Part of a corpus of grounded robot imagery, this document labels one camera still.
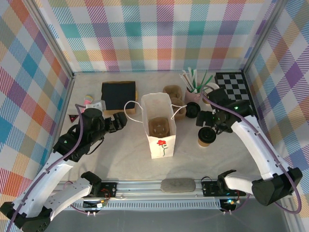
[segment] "white table surface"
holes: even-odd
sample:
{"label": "white table surface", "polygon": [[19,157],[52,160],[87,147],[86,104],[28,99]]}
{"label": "white table surface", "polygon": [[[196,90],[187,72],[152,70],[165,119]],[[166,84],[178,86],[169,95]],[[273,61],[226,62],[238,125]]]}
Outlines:
{"label": "white table surface", "polygon": [[[208,73],[206,79],[214,73]],[[204,73],[198,75],[201,81]],[[185,84],[179,72],[97,72],[76,75],[67,114],[77,114],[75,104],[83,104],[84,96],[90,94],[95,100],[101,98],[101,84],[105,81],[136,81],[139,102],[144,94],[161,92],[164,86],[179,85],[185,93]],[[208,110],[200,101],[202,110]],[[141,120],[141,110],[132,116]],[[177,133],[174,156],[151,159],[148,140],[142,124],[128,120],[124,129],[106,134],[103,144],[91,155],[84,155],[62,180],[77,180],[82,173],[92,171],[101,179],[154,180],[173,177],[200,179],[216,178],[230,169],[245,174],[259,174],[254,160],[236,134],[222,133],[209,147],[200,147],[195,119],[176,121]],[[73,125],[66,115],[61,134]]]}

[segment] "white paper bag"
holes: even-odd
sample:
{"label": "white paper bag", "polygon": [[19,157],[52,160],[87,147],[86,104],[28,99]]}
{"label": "white paper bag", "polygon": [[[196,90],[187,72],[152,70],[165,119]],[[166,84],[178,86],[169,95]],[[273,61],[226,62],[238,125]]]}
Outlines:
{"label": "white paper bag", "polygon": [[[141,108],[142,121],[137,121],[130,118],[126,114],[126,105],[130,102],[137,103]],[[140,122],[144,125],[146,136],[149,141],[151,158],[171,157],[174,154],[174,146],[176,140],[176,124],[174,120],[175,113],[173,112],[172,103],[167,93],[150,93],[142,96],[141,105],[136,101],[128,101],[125,104],[125,114],[133,121]],[[169,136],[164,138],[156,138],[149,135],[149,120],[156,117],[165,117],[169,120]]]}

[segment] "red rose drawing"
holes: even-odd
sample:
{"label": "red rose drawing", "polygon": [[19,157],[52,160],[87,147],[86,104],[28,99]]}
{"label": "red rose drawing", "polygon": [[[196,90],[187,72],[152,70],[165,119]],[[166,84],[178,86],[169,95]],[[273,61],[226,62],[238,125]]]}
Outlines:
{"label": "red rose drawing", "polygon": [[162,145],[166,144],[166,141],[164,141],[164,140],[159,140],[157,144],[159,144],[159,146],[162,146]]}

